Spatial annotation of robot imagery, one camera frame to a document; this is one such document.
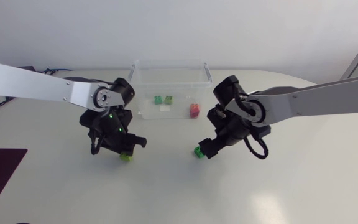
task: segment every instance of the lime green block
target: lime green block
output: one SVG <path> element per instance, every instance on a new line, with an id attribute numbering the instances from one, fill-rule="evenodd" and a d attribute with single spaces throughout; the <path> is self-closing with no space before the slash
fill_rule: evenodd
<path id="1" fill-rule="evenodd" d="M 121 153 L 119 155 L 119 158 L 123 161 L 131 161 L 132 160 L 132 156 L 128 156 L 127 154 L 125 153 Z"/>
<path id="2" fill-rule="evenodd" d="M 173 96 L 166 96 L 165 100 L 164 100 L 164 103 L 168 104 L 168 105 L 171 105 L 172 101 L 173 101 Z"/>
<path id="3" fill-rule="evenodd" d="M 201 152 L 201 147 L 197 146 L 194 148 L 194 153 L 197 155 L 197 157 L 202 158 L 205 155 Z"/>

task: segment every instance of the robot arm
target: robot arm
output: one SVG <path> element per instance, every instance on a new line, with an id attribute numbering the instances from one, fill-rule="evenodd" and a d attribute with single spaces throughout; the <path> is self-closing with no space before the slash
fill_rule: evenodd
<path id="1" fill-rule="evenodd" d="M 101 112 L 110 106 L 124 105 L 121 94 L 109 88 L 107 82 L 57 78 L 0 65 L 0 96 L 69 102 Z"/>
<path id="2" fill-rule="evenodd" d="M 204 139 L 195 149 L 198 157 L 206 155 L 208 159 L 241 140 L 253 155 L 265 159 L 269 150 L 262 138 L 270 134 L 270 124 L 294 116 L 358 113 L 358 77 L 301 89 L 275 87 L 248 95 L 232 75 L 213 92 L 219 104 L 209 111 L 208 118 L 216 128 L 216 138 Z M 249 135 L 264 154 L 254 151 Z"/>
<path id="3" fill-rule="evenodd" d="M 275 87 L 235 100 L 226 109 L 252 122 L 267 126 L 294 116 L 358 113 L 358 77 L 306 88 Z"/>
<path id="4" fill-rule="evenodd" d="M 124 108 L 134 95 L 134 89 L 123 78 L 112 83 L 81 77 L 57 78 L 0 65 L 0 96 L 70 102 L 87 108 L 80 124 L 89 128 L 92 154 L 104 147 L 129 160 L 136 144 L 146 146 L 146 138 L 128 133 L 132 113 Z"/>

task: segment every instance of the red cube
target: red cube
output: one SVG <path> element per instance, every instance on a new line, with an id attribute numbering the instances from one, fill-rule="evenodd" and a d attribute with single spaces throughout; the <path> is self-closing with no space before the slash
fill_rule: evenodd
<path id="1" fill-rule="evenodd" d="M 199 108 L 198 104 L 192 103 L 190 105 L 190 117 L 197 118 L 199 113 L 200 113 L 200 108 Z"/>

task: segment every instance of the black cable on table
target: black cable on table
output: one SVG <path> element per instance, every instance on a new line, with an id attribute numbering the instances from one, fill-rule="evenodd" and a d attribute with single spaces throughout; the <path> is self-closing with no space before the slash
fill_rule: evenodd
<path id="1" fill-rule="evenodd" d="M 244 142 L 246 143 L 246 146 L 248 147 L 249 151 L 256 156 L 258 159 L 266 159 L 266 157 L 269 155 L 269 149 L 266 146 L 266 143 L 263 139 L 259 139 L 257 142 L 262 146 L 262 149 L 264 149 L 264 154 L 261 155 L 257 152 L 255 152 L 254 148 L 252 148 L 251 144 L 249 144 L 248 138 L 244 138 Z"/>

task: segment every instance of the table surface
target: table surface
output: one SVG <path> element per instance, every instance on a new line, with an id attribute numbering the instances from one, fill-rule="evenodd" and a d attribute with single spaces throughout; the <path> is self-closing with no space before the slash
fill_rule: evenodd
<path id="1" fill-rule="evenodd" d="M 113 81 L 128 73 L 57 75 Z M 272 72 L 211 73 L 215 85 L 237 75 L 248 92 L 312 85 Z M 78 123 L 85 109 L 13 100 L 0 108 L 0 147 L 29 151 L 0 195 L 0 223 L 358 223 L 358 114 L 274 124 L 264 161 L 242 142 L 197 159 L 197 143 L 215 137 L 206 113 L 216 103 L 211 88 L 198 119 L 144 120 L 133 101 L 129 131 L 148 143 L 125 162 L 106 149 L 91 155 Z"/>

